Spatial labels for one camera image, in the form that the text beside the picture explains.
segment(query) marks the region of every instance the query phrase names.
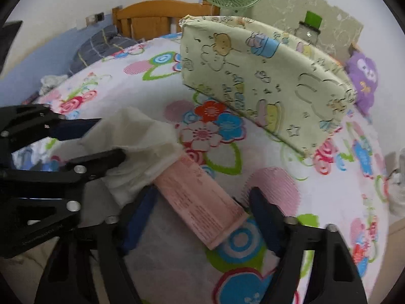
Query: red flower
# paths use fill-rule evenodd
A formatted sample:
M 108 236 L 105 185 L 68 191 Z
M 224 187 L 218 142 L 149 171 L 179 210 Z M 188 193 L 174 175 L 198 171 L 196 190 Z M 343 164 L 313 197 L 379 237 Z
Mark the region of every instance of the red flower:
M 83 103 L 83 97 L 81 97 L 81 96 L 73 97 L 72 99 L 68 100 L 67 102 L 60 104 L 61 110 L 59 111 L 59 113 L 60 114 L 69 113 L 69 112 L 79 108 L 82 103 Z
M 385 196 L 386 196 L 387 199 L 388 199 L 388 197 L 390 196 L 390 194 L 389 194 L 389 192 L 388 192 L 388 179 L 387 179 L 387 178 L 384 179 L 384 194 L 385 194 Z
M 353 261 L 355 264 L 358 264 L 361 262 L 363 258 L 364 258 L 364 249 L 359 243 L 356 243 L 356 245 L 353 248 Z
M 328 175 L 331 172 L 331 163 L 319 152 L 319 150 L 315 151 L 313 164 L 315 165 L 316 171 L 321 175 Z
M 377 236 L 377 216 L 373 216 L 373 221 L 370 224 L 369 227 L 369 234 L 371 237 L 371 240 L 375 240 Z
M 322 160 L 325 162 L 333 163 L 333 156 L 337 152 L 337 148 L 331 138 L 328 138 L 319 148 L 316 150 L 317 155 L 322 156 Z
M 207 100 L 203 105 L 197 106 L 194 112 L 202 117 L 203 122 L 207 123 L 215 121 L 225 109 L 226 106 L 224 104 L 218 103 L 215 100 Z
M 111 56 L 116 56 L 117 54 L 122 54 L 123 52 L 124 52 L 124 50 L 120 50 L 120 51 L 115 52 L 115 53 L 112 54 Z
M 193 149 L 187 148 L 186 153 L 198 165 L 205 164 L 205 160 L 204 160 L 204 156 L 203 156 L 202 152 L 194 151 Z
M 96 90 L 90 90 L 88 92 L 85 92 L 82 96 L 83 102 L 88 102 L 92 100 L 94 97 L 97 96 L 97 91 Z

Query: star print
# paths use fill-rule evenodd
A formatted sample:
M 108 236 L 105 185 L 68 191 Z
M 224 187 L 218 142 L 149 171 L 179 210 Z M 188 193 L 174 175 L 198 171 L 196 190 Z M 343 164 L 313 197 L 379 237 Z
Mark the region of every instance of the star print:
M 299 136 L 299 131 L 301 127 L 296 127 L 293 124 L 290 125 L 290 128 L 287 129 L 288 135 L 290 137 Z
M 334 99 L 328 103 L 328 106 L 333 110 L 333 114 L 335 114 L 336 111 L 338 112 L 344 112 L 346 110 L 346 106 L 342 104 L 341 100 Z

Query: gray plaid pillow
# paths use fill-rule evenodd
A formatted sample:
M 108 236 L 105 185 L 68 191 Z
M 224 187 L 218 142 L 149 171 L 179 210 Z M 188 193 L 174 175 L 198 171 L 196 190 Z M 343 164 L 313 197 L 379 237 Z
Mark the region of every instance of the gray plaid pillow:
M 96 61 L 137 43 L 118 34 L 115 25 L 109 25 L 81 45 L 70 64 L 70 74 L 76 74 Z

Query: metal screw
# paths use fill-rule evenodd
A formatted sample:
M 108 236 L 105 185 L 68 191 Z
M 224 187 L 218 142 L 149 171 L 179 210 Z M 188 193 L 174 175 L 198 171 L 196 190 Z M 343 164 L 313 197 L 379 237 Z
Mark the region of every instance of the metal screw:
M 298 219 L 296 219 L 295 217 L 288 216 L 284 218 L 284 222 L 289 225 L 297 225 Z
M 35 223 L 40 222 L 40 220 L 29 220 L 27 221 L 27 225 L 34 225 Z
M 78 212 L 80 208 L 80 203 L 74 200 L 68 201 L 68 203 L 66 204 L 66 209 L 70 212 Z
M 327 230 L 331 231 L 331 232 L 337 232 L 339 231 L 339 229 L 337 228 L 337 226 L 335 224 L 328 224 L 327 225 Z
M 76 174 L 84 174 L 87 171 L 85 166 L 75 166 L 73 170 Z
M 118 216 L 109 216 L 105 219 L 106 224 L 117 224 L 119 221 Z

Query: wall socket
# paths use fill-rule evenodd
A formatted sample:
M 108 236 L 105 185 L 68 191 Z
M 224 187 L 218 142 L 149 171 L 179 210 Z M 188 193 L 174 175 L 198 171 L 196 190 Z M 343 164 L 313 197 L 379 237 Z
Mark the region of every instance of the wall socket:
M 86 17 L 86 26 L 96 24 L 104 20 L 104 12 L 100 14 L 94 14 Z

